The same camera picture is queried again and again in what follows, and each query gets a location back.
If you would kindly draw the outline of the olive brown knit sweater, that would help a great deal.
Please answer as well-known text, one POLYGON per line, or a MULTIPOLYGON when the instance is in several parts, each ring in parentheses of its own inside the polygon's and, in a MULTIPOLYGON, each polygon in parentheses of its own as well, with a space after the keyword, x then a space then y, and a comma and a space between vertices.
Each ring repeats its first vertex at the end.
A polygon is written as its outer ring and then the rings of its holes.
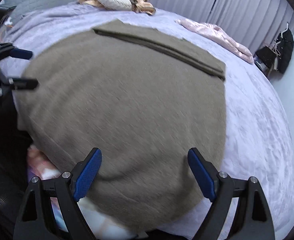
POLYGON ((115 20, 44 50, 15 93, 19 125, 54 165, 70 170, 97 147, 88 197, 134 232, 191 211, 202 194, 186 161, 215 165, 226 137, 225 64, 191 42, 115 20))

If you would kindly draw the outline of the peach beige crumpled garment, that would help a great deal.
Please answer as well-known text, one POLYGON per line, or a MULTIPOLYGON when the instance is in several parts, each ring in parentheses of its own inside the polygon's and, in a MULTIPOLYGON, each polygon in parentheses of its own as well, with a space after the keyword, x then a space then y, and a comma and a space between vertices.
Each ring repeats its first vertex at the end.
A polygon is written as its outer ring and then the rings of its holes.
POLYGON ((107 10, 134 11, 146 13, 150 16, 156 13, 155 7, 148 0, 106 0, 103 3, 98 0, 77 0, 77 2, 107 10))

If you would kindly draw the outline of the pink satin padded jacket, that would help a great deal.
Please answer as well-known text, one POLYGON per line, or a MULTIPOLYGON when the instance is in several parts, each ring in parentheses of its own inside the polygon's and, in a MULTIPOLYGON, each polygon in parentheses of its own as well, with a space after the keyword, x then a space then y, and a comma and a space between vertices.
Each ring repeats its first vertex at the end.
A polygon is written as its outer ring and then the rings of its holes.
POLYGON ((211 23, 198 23, 190 19, 176 20, 187 30, 216 42, 221 47, 238 56, 249 64, 254 63, 253 55, 246 46, 236 42, 221 27, 211 23))

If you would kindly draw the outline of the grey pleated curtain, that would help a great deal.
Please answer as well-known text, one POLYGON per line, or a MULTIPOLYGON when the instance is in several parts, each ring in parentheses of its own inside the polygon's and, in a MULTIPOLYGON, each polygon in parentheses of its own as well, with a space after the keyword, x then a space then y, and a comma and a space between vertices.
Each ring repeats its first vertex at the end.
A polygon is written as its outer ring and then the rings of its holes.
POLYGON ((220 26, 230 37, 257 51, 285 28, 294 31, 294 10, 287 0, 150 0, 158 9, 196 22, 220 26))

